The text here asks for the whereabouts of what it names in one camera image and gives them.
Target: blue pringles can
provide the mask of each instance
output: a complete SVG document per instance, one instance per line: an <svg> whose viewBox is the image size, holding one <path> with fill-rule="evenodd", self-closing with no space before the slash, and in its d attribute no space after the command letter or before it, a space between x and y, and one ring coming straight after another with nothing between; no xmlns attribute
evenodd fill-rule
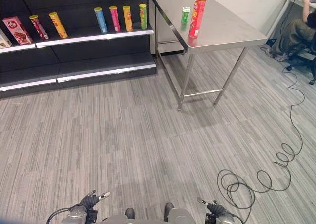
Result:
<svg viewBox="0 0 316 224"><path fill-rule="evenodd" d="M101 29L101 33L102 34L107 33L108 29L107 29L107 25L105 24L102 8L96 7L94 9L94 12L95 12L95 15L97 16L97 20L98 20L98 23L99 23L99 27Z"/></svg>

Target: yellow pringles can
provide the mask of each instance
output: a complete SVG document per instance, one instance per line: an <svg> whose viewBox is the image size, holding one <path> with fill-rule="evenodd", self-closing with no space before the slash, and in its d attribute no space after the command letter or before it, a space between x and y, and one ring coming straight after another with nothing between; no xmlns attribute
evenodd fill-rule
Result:
<svg viewBox="0 0 316 224"><path fill-rule="evenodd" d="M56 28L57 32L59 33L60 37L62 39L67 38L68 35L67 35L66 31L65 31L65 28L64 28L63 24L61 23L61 21L60 21L60 19L58 17L57 12L50 13L49 17L53 21L53 23L55 25L55 28Z"/></svg>
<svg viewBox="0 0 316 224"><path fill-rule="evenodd" d="M128 5L123 6L123 11L124 11L126 30L129 32L133 31L132 15L130 13L130 6L128 6Z"/></svg>
<svg viewBox="0 0 316 224"><path fill-rule="evenodd" d="M140 12L140 24L143 30L147 29L147 5L140 4L139 5Z"/></svg>

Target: office chair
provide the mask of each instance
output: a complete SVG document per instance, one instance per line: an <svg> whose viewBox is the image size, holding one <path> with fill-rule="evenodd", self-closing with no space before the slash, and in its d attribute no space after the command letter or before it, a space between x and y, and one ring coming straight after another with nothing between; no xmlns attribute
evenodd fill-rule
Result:
<svg viewBox="0 0 316 224"><path fill-rule="evenodd" d="M306 45L308 46L309 53L316 56L316 33L314 34L312 41L310 43L306 43ZM312 75L313 75L313 79L309 82L309 84L313 85L316 81L316 72L315 72L315 70L316 70L316 57L314 60L308 60L308 59L300 57L298 55L294 55L294 56L298 57L300 60L303 60L304 62L291 64L286 69L288 71L291 71L293 67L309 66L309 68L311 69Z"/></svg>

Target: black shelf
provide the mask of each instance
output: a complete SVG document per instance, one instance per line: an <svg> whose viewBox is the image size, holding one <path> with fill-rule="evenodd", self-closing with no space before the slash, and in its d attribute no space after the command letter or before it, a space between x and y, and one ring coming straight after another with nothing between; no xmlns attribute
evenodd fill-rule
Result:
<svg viewBox="0 0 316 224"><path fill-rule="evenodd" d="M34 40L18 46L5 25L1 29L12 41L0 49L0 97L50 90L113 79L150 75L156 65L150 54L148 29L140 27L139 4L148 0L1 0L2 18L18 16ZM113 31L109 6L118 9L121 31ZM131 6L134 31L127 32L122 7ZM94 7L102 7L108 33L101 34ZM58 12L68 37L60 39L49 18ZM42 41L28 17L39 16L50 39Z"/></svg>
<svg viewBox="0 0 316 224"><path fill-rule="evenodd" d="M137 53L58 63L0 74L0 97L156 73L151 55Z"/></svg>

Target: table top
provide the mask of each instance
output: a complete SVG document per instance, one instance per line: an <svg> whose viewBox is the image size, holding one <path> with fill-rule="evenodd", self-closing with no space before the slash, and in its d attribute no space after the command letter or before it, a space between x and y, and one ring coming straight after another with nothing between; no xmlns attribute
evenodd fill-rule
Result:
<svg viewBox="0 0 316 224"><path fill-rule="evenodd" d="M297 5L304 6L302 0L292 0L292 2L294 2ZM316 3L310 3L310 7L316 9Z"/></svg>
<svg viewBox="0 0 316 224"><path fill-rule="evenodd" d="M194 0L152 0L182 46L191 54L263 45L267 37L215 0L207 0L198 37L189 38L190 22L181 23L182 7Z"/></svg>

